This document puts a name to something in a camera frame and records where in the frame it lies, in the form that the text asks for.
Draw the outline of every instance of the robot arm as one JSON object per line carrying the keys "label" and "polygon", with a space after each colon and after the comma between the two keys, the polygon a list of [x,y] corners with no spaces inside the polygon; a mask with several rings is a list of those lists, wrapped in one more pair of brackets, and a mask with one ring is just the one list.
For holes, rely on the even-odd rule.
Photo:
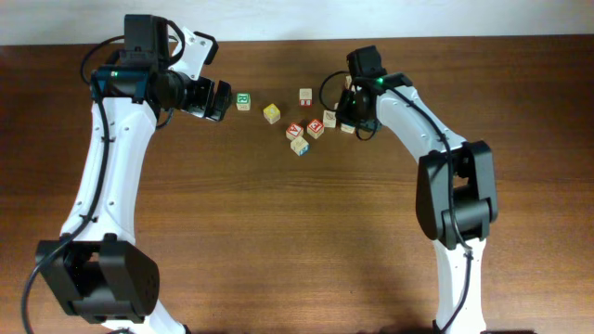
{"label": "robot arm", "polygon": [[[231,103],[228,83],[220,82],[215,94],[214,82],[200,77],[202,65],[213,61],[216,41],[173,24],[180,43],[169,59],[167,24],[173,23],[148,15],[125,17],[121,64],[102,66],[93,74],[91,144],[60,238],[74,236],[99,190],[93,217],[66,247],[62,240],[44,240],[36,252],[37,263],[49,261],[40,271],[67,315],[137,334],[189,333],[158,299],[157,265],[135,247],[136,192],[159,114],[176,108],[219,122]],[[102,173],[105,140],[109,154]],[[60,247],[58,256],[51,257]]]}
{"label": "robot arm", "polygon": [[[423,232],[433,240],[439,278],[433,332],[481,333],[486,324],[481,308],[480,261],[489,225],[497,218],[491,151],[486,143],[468,143],[447,128],[420,100],[404,74],[388,75],[375,46],[357,49],[347,62],[355,90],[343,91],[337,117],[359,128],[368,128],[369,120],[376,120],[398,136],[419,164],[417,216]],[[454,173],[468,179],[467,185],[453,189],[454,208],[447,200],[448,154]],[[447,214],[450,209],[455,212],[455,223]],[[454,224],[463,242],[471,247],[468,258],[453,231]]]}

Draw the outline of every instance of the brown table surface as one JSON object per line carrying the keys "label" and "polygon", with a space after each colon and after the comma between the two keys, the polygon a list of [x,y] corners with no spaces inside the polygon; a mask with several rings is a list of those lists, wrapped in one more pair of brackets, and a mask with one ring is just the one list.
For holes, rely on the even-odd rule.
{"label": "brown table surface", "polygon": [[[291,122],[321,118],[317,88],[375,44],[458,134],[494,151],[500,214],[483,262],[492,329],[594,332],[594,36],[221,43],[204,75],[252,95],[221,123],[177,112],[152,138],[136,202],[137,246],[161,300],[196,332],[352,333],[429,326],[435,255],[415,215],[417,167],[387,128],[368,142],[327,129],[297,157]],[[90,137],[89,45],[0,48],[0,328],[40,239],[53,239]],[[298,89],[315,105],[298,107]],[[275,103],[279,122],[262,109]],[[43,279],[39,333],[103,333],[67,317]]]}

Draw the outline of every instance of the white background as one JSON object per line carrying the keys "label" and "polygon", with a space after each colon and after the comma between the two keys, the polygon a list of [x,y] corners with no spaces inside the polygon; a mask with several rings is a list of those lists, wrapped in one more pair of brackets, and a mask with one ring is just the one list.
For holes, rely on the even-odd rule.
{"label": "white background", "polygon": [[219,41],[594,33],[594,0],[0,0],[0,45],[96,43],[126,13]]}

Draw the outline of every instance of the yellow cube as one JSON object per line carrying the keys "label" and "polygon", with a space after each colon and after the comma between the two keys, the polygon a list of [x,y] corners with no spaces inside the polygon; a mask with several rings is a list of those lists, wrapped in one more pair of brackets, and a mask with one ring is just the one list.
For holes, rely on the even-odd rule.
{"label": "yellow cube", "polygon": [[276,121],[280,120],[280,110],[278,110],[277,106],[273,103],[264,108],[264,117],[269,123],[274,124]]}

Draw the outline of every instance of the wooden block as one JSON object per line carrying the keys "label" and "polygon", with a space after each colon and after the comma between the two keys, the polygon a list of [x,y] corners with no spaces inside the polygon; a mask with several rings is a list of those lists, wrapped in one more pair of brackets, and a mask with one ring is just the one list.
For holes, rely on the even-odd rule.
{"label": "wooden block", "polygon": [[318,139],[324,133],[324,124],[318,120],[313,120],[307,125],[307,133],[314,139]]}
{"label": "wooden block", "polygon": [[313,94],[311,88],[302,88],[299,90],[299,105],[302,107],[311,107],[313,104]]}
{"label": "wooden block", "polygon": [[345,123],[342,123],[341,124],[341,130],[343,130],[347,134],[354,134],[355,133],[355,127],[354,126],[351,126],[349,124],[345,124]]}
{"label": "wooden block", "polygon": [[291,149],[301,157],[309,150],[309,143],[302,136],[298,136],[291,141]]}
{"label": "wooden block", "polygon": [[324,110],[324,127],[335,128],[336,127],[336,112],[330,110]]}
{"label": "wooden block", "polygon": [[249,111],[252,105],[252,99],[249,93],[238,93],[237,106],[238,110]]}
{"label": "wooden block", "polygon": [[280,110],[278,110],[274,103],[264,108],[264,118],[271,124],[280,120]]}
{"label": "wooden block", "polygon": [[301,127],[295,123],[291,123],[291,125],[287,129],[287,138],[290,141],[293,141],[298,136],[303,136],[303,127]]}

